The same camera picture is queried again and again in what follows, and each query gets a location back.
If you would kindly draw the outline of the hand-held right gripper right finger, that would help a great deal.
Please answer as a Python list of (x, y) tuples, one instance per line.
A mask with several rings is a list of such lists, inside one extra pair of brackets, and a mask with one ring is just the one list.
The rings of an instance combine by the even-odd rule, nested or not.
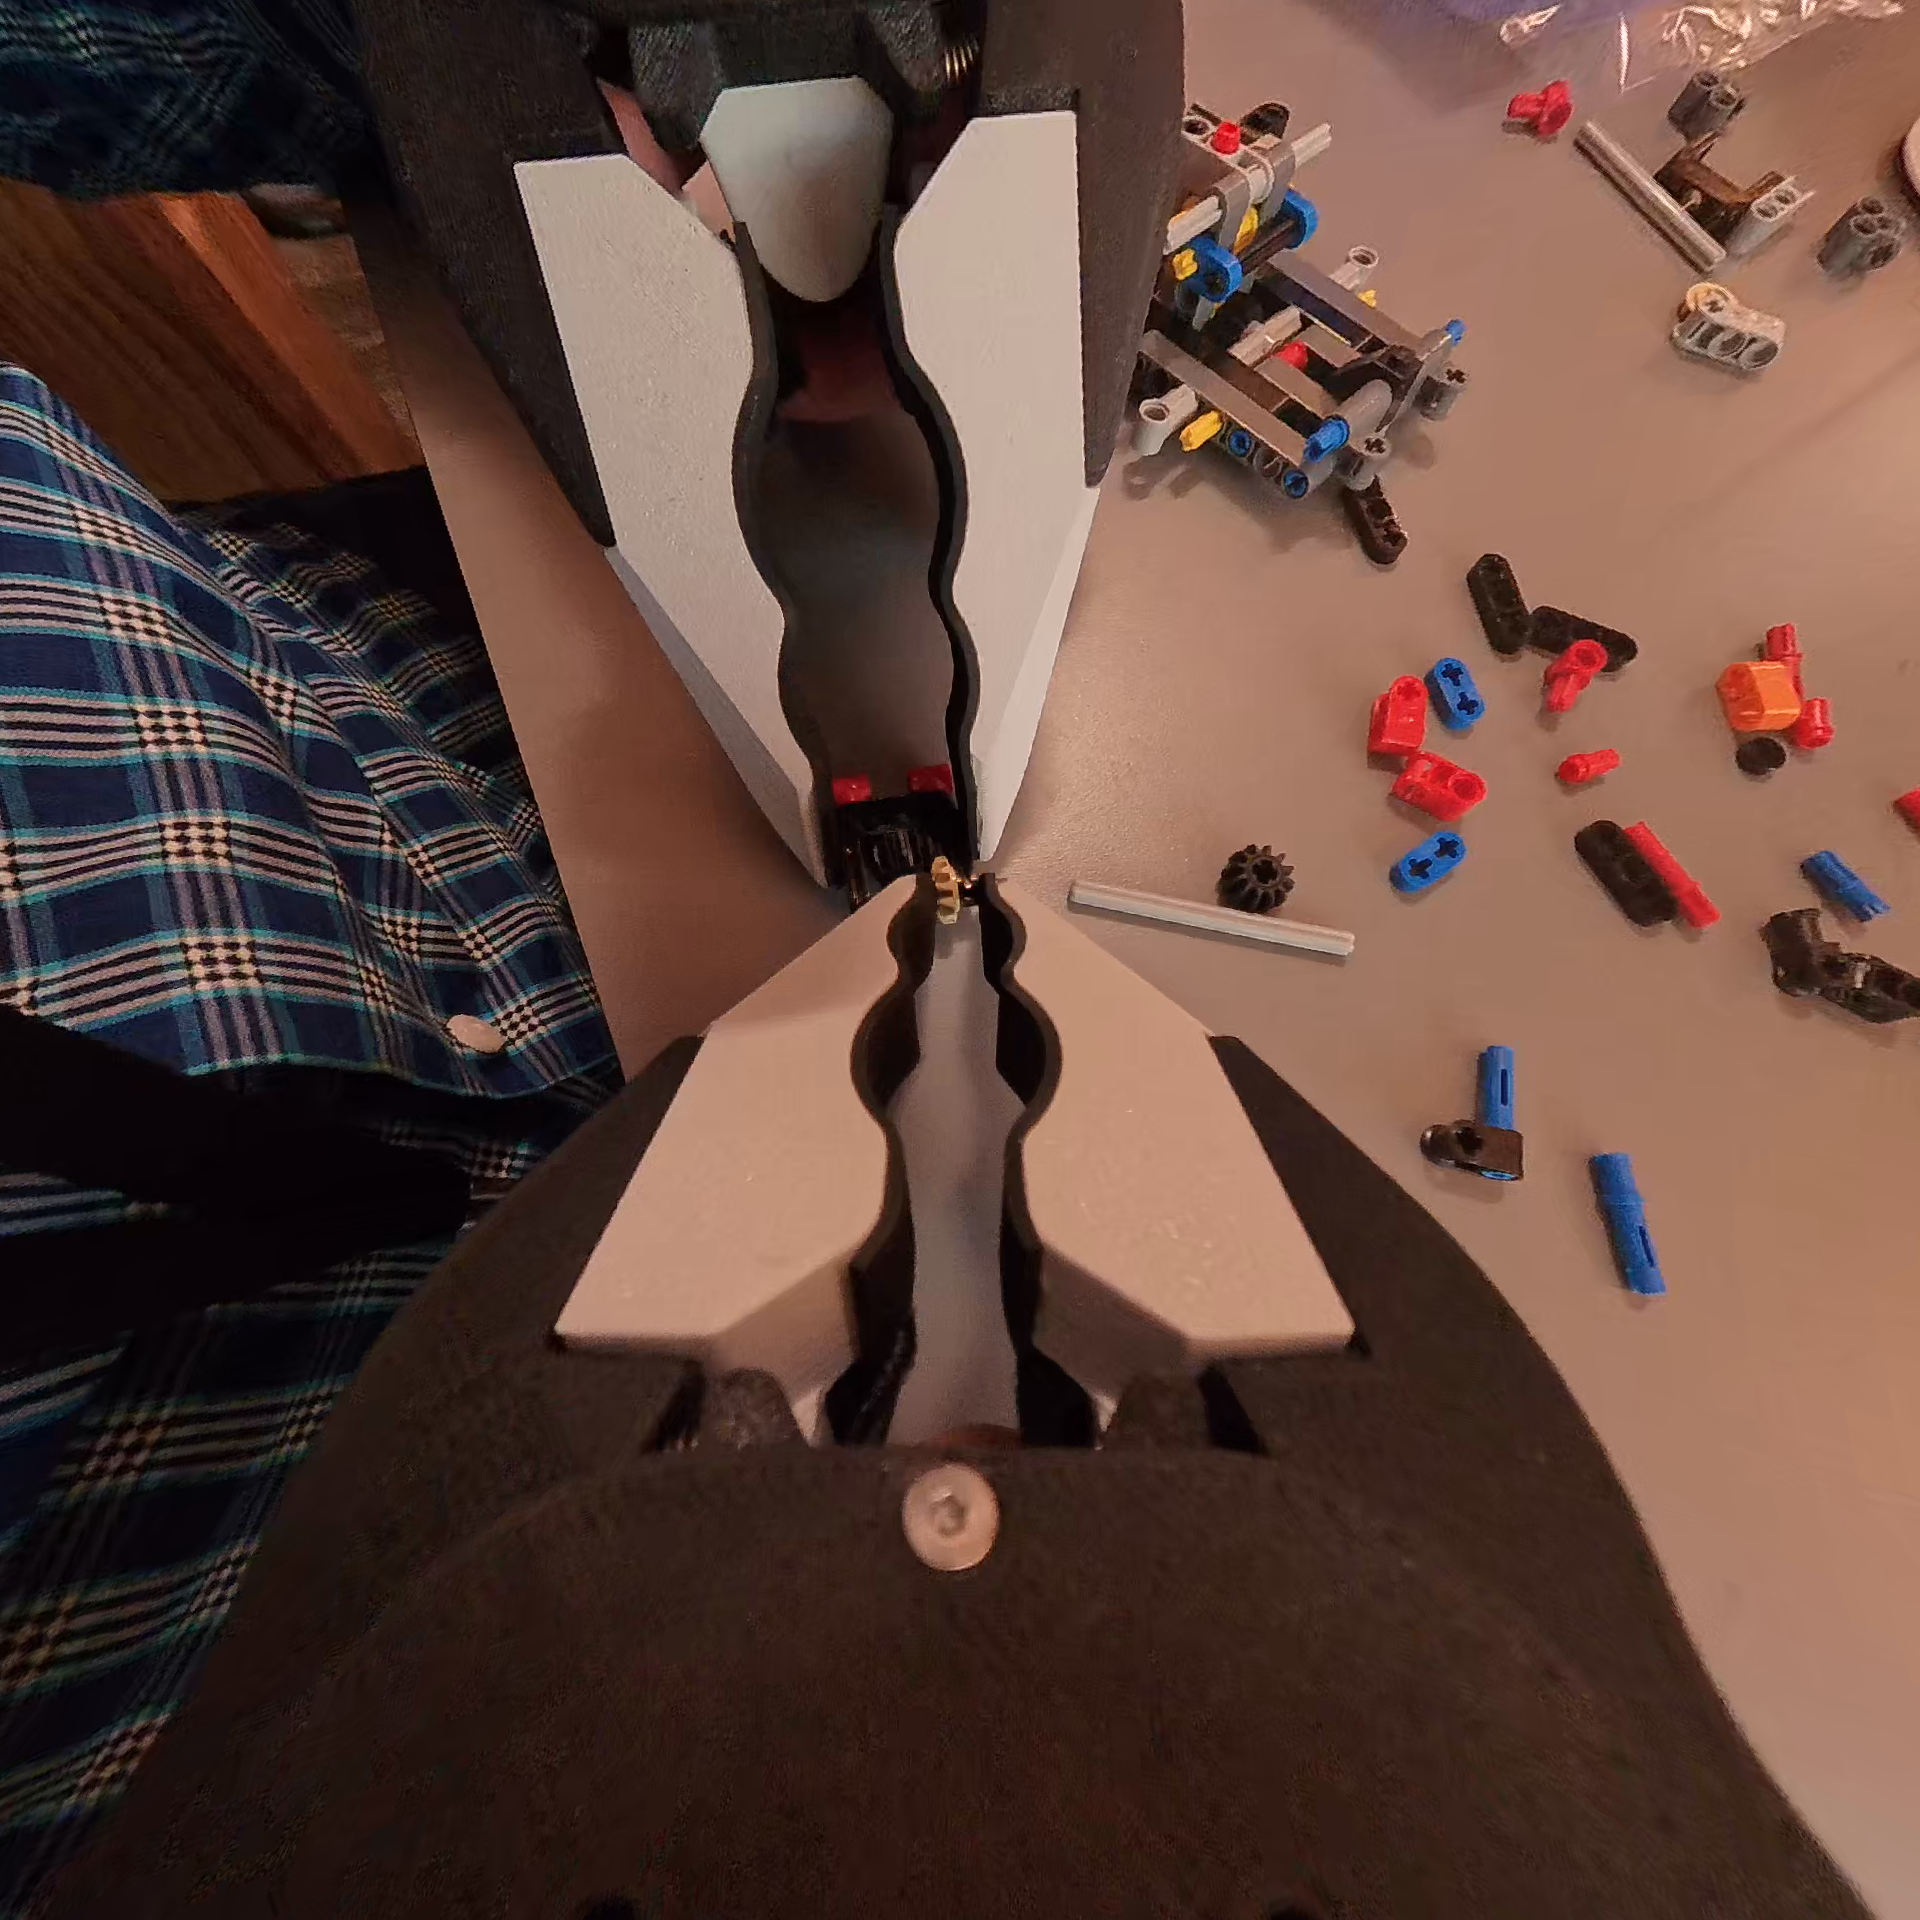
[(999, 1292), (1029, 1444), (1123, 1393), (1344, 1353), (1355, 1324), (1215, 1035), (1019, 882), (975, 877), (1002, 1147)]

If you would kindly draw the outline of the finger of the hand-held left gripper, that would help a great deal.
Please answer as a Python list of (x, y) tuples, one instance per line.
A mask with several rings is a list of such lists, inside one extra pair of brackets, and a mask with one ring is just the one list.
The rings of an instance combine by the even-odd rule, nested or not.
[(786, 611), (736, 503), (760, 370), (734, 250), (623, 153), (514, 164), (592, 466), (608, 563), (790, 855), (827, 885), (814, 771), (786, 719)]
[(902, 347), (955, 452), (978, 858), (1014, 810), (1096, 513), (1079, 261), (1071, 109), (966, 123), (896, 230)]

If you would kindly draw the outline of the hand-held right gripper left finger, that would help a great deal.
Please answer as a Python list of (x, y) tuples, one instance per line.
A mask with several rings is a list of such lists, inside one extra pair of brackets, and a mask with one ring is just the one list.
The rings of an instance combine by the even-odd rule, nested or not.
[(901, 877), (699, 1037), (554, 1324), (578, 1353), (773, 1378), (808, 1443), (882, 1437), (915, 1348), (890, 1116), (931, 881)]

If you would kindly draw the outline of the grey lego axle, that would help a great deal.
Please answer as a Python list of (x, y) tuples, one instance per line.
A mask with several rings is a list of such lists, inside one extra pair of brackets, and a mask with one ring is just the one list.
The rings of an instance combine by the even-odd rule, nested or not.
[(1355, 935), (1344, 929), (1256, 915), (1221, 902), (1153, 897), (1106, 882), (1074, 881), (1067, 889), (1067, 906), (1074, 913), (1107, 922), (1176, 929), (1197, 937), (1258, 945), (1291, 954), (1345, 959), (1355, 950)]

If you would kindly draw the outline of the black lego frame red pins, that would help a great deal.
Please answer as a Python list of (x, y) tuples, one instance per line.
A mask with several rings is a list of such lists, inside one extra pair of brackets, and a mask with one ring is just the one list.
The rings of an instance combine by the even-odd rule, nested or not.
[(847, 910), (858, 910), (897, 877), (930, 874), (941, 858), (961, 882), (974, 870), (953, 765), (915, 765), (904, 788), (880, 794), (867, 774), (837, 774), (831, 795), (831, 852)]

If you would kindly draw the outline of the person's left forearm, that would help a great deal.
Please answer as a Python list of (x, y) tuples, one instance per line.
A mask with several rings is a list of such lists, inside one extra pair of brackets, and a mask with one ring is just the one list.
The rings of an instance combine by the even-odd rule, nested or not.
[(6, 181), (79, 201), (336, 186), (373, 149), (347, 4), (1, 4)]

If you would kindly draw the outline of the lego chassis assembly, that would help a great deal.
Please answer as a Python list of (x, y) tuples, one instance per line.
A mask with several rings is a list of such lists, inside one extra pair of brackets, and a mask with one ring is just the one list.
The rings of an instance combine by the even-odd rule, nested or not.
[(1385, 518), (1397, 437), (1470, 388), (1459, 321), (1423, 332), (1375, 305), (1378, 252), (1309, 259), (1321, 219), (1299, 186), (1330, 129), (1281, 103), (1241, 116), (1191, 103), (1130, 393), (1130, 451), (1214, 452), (1286, 500), (1341, 493)]

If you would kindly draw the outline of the long red lego pin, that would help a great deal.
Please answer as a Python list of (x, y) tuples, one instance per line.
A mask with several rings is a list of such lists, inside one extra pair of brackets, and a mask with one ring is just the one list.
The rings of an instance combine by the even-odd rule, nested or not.
[(1658, 881), (1670, 900), (1672, 915), (1681, 923), (1702, 931), (1721, 922), (1721, 910), (1707, 897), (1705, 886), (1687, 870), (1687, 867), (1669, 851), (1664, 839), (1648, 823), (1626, 823), (1623, 827), (1623, 837)]

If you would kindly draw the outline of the grey lego beam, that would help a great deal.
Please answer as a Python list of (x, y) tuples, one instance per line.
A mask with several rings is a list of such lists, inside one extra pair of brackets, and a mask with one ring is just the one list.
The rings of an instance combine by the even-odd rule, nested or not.
[(1648, 167), (1637, 161), (1606, 129), (1593, 118), (1575, 130), (1575, 153), (1614, 187), (1619, 201), (1638, 212), (1643, 225), (1662, 236), (1695, 273), (1709, 273), (1726, 261), (1726, 244), (1705, 230), (1677, 199), (1664, 189)]

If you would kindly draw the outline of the long black lego beam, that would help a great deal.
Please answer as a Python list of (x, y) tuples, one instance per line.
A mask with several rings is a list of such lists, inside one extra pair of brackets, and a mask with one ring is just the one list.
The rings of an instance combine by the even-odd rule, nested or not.
[(1638, 659), (1638, 643), (1586, 615), (1567, 613), (1554, 606), (1535, 606), (1529, 613), (1526, 643), (1545, 655), (1562, 655), (1579, 643), (1593, 643), (1603, 651), (1608, 675), (1615, 675)]

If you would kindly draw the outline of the black lego connector assembly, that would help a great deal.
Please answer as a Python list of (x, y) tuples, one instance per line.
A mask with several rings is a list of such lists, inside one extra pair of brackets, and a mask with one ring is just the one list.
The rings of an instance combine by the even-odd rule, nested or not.
[(1917, 973), (1837, 946), (1815, 908), (1793, 908), (1760, 925), (1768, 979), (1776, 991), (1824, 1001), (1863, 1025), (1917, 1020)]

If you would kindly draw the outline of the light grey lego connector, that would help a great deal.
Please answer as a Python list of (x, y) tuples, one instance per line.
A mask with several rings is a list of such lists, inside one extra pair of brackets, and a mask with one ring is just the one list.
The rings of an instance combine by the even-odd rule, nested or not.
[(1750, 378), (1779, 359), (1784, 322), (1741, 301), (1727, 286), (1702, 279), (1677, 301), (1669, 342), (1693, 364)]

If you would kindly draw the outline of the red lego pin piece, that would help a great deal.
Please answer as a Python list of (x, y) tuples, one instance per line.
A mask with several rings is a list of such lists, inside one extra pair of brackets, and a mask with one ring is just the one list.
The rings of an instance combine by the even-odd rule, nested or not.
[(1760, 659), (1768, 665), (1778, 665), (1787, 675), (1791, 692), (1799, 699), (1799, 710), (1784, 733), (1791, 747), (1797, 753), (1819, 753), (1829, 747), (1835, 733), (1832, 707), (1808, 692), (1806, 659), (1797, 637), (1797, 626), (1789, 621), (1768, 626), (1763, 631)]

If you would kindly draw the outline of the dark grey lego connector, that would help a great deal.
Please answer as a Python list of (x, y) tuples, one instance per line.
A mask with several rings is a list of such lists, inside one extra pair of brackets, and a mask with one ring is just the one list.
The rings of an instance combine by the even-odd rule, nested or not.
[(1850, 281), (1889, 266), (1905, 243), (1903, 218), (1883, 196), (1861, 196), (1819, 238), (1816, 268)]

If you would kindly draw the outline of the person's left hand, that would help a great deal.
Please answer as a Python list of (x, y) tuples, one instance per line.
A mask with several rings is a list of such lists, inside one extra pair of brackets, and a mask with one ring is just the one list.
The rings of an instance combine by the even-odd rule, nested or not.
[[(598, 90), (625, 156), (680, 201), (699, 162), (661, 143), (625, 87), (598, 81)], [(774, 347), (778, 366), (774, 412), (782, 420), (842, 426), (897, 405), (875, 316), (858, 293), (845, 293), (827, 305), (778, 295)]]

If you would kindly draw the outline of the black connector with blue pin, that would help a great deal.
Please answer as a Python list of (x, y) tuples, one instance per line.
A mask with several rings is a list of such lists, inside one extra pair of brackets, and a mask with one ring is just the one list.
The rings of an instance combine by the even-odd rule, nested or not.
[(1507, 1045), (1490, 1045), (1475, 1060), (1475, 1111), (1465, 1121), (1438, 1121), (1422, 1131), (1429, 1164), (1470, 1172), (1486, 1181), (1515, 1183), (1525, 1177), (1525, 1140), (1517, 1121), (1517, 1063)]

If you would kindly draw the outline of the wooden cabinet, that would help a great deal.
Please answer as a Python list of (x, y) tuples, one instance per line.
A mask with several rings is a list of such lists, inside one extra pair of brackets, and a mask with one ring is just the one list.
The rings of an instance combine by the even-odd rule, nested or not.
[(78, 201), (6, 181), (1, 355), (165, 500), (417, 463), (410, 426), (237, 196)]

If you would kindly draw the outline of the blue plaid shirt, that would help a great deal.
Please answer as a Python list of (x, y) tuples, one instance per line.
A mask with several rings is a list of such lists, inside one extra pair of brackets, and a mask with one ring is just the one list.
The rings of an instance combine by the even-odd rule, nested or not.
[(46, 1169), (5, 1069), (5, 1915), (200, 1678), (288, 1478), (464, 1225), (616, 1090), (471, 618), (336, 499), (167, 510), (5, 366), (5, 1010), (234, 1116)]

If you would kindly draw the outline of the clear plastic bag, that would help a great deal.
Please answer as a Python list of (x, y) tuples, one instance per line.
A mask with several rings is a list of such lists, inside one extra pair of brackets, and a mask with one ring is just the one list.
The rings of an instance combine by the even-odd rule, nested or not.
[(1744, 74), (1815, 31), (1915, 19), (1915, 2), (1502, 2), (1502, 47), (1597, 36), (1619, 91), (1698, 69)]

